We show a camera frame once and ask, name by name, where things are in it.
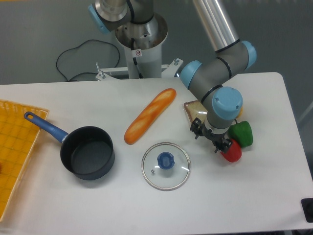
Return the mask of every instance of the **blue pot handle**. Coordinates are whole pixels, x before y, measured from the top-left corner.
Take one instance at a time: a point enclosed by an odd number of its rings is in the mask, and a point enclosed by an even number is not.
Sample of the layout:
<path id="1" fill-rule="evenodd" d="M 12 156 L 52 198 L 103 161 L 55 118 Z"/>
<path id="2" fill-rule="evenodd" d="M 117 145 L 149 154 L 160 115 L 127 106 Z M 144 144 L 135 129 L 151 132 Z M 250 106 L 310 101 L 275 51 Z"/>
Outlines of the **blue pot handle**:
<path id="1" fill-rule="evenodd" d="M 40 128 L 44 129 L 48 133 L 50 133 L 60 143 L 62 143 L 65 137 L 68 135 L 68 133 L 65 132 L 64 130 L 56 127 L 55 125 L 52 125 L 50 122 L 47 122 L 46 120 L 42 119 L 41 117 L 38 117 L 36 114 L 32 112 L 26 112 L 24 114 L 24 118 L 30 121 L 31 123 L 35 124 L 36 126 L 39 126 Z"/>

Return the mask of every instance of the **lid rim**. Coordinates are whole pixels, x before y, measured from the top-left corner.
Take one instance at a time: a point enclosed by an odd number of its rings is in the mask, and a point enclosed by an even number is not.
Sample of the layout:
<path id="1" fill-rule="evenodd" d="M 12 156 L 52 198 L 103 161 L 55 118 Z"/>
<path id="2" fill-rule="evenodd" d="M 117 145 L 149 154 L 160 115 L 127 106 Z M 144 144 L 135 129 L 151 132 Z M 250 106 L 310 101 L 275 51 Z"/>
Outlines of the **lid rim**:
<path id="1" fill-rule="evenodd" d="M 152 182 L 148 179 L 146 173 L 144 172 L 144 161 L 145 161 L 145 159 L 146 159 L 148 153 L 149 153 L 152 149 L 154 149 L 154 148 L 156 148 L 156 147 L 158 147 L 158 146 L 161 146 L 161 145 L 170 145 L 170 146 L 173 146 L 173 147 L 178 148 L 180 151 L 183 152 L 183 154 L 185 155 L 185 157 L 186 157 L 186 159 L 187 159 L 187 162 L 188 162 L 188 169 L 189 169 L 189 171 L 187 172 L 187 174 L 186 174 L 185 178 L 182 180 L 182 182 L 180 182 L 178 185 L 176 185 L 176 186 L 174 186 L 174 187 L 164 188 L 164 187 L 157 186 L 157 185 L 155 185 L 154 183 L 152 183 Z M 143 155 L 142 161 L 141 161 L 141 171 L 142 171 L 142 175 L 143 175 L 144 179 L 145 179 L 145 180 L 147 181 L 147 183 L 150 184 L 152 187 L 154 187 L 154 188 L 156 188 L 156 189 L 158 189 L 158 190 L 161 190 L 161 191 L 172 191 L 172 190 L 175 190 L 175 189 L 181 187 L 181 186 L 187 181 L 187 179 L 189 178 L 190 170 L 191 170 L 191 162 L 190 162 L 190 158 L 189 158 L 187 152 L 186 152 L 185 150 L 183 150 L 179 145 L 177 145 L 177 144 L 175 144 L 175 143 L 170 143 L 170 142 L 161 142 L 161 143 L 157 143 L 157 144 L 151 146 L 151 147 L 145 152 L 145 154 Z"/>

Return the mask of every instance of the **gray floor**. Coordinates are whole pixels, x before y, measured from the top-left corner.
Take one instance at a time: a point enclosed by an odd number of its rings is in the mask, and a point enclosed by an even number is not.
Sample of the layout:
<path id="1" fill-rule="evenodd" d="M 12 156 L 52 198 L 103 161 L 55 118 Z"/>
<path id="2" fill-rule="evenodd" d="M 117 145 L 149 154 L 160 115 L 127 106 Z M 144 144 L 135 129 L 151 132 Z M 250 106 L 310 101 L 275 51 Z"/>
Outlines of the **gray floor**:
<path id="1" fill-rule="evenodd" d="M 0 2 L 0 84 L 64 82 L 55 68 L 62 51 L 88 39 L 118 45 L 113 34 L 102 35 L 94 26 L 87 11 L 92 2 Z M 299 124 L 313 101 L 313 0 L 224 0 L 224 4 L 240 38 L 257 49 L 258 60 L 247 72 L 281 73 Z M 156 0 L 155 11 L 169 27 L 163 44 L 164 64 L 177 57 L 185 64 L 196 59 L 206 63 L 215 57 L 190 0 Z M 95 62 L 111 68 L 116 61 L 112 47 L 91 43 L 64 55 L 60 69 L 71 78 L 84 71 L 96 72 Z M 123 66 L 122 56 L 119 67 Z M 80 79 L 93 80 L 94 76 Z M 312 114 L 300 123 L 299 132 L 313 172 Z"/>

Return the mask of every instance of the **blue lid knob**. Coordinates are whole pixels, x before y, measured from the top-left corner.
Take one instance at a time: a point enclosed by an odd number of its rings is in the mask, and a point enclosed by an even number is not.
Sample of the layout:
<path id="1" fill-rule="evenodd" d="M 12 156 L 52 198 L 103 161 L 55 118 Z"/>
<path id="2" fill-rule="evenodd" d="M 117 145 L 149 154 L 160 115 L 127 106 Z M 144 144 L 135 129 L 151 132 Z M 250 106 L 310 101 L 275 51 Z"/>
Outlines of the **blue lid knob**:
<path id="1" fill-rule="evenodd" d="M 213 95 L 212 107 L 216 115 L 224 120 L 235 119 L 243 105 L 240 92 L 231 87 L 219 88 Z"/>
<path id="2" fill-rule="evenodd" d="M 175 164 L 174 156 L 169 152 L 160 153 L 157 157 L 157 163 L 161 169 L 169 170 Z"/>

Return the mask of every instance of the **warning sticker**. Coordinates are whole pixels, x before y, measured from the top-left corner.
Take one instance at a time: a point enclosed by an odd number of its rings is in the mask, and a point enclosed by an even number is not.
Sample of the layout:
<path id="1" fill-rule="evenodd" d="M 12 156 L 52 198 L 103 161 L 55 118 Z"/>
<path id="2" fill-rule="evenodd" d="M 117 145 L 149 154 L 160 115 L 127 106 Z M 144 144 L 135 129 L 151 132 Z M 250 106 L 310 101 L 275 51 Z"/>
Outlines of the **warning sticker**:
<path id="1" fill-rule="evenodd" d="M 132 56 L 133 56 L 133 58 L 142 56 L 141 49 L 132 50 Z"/>

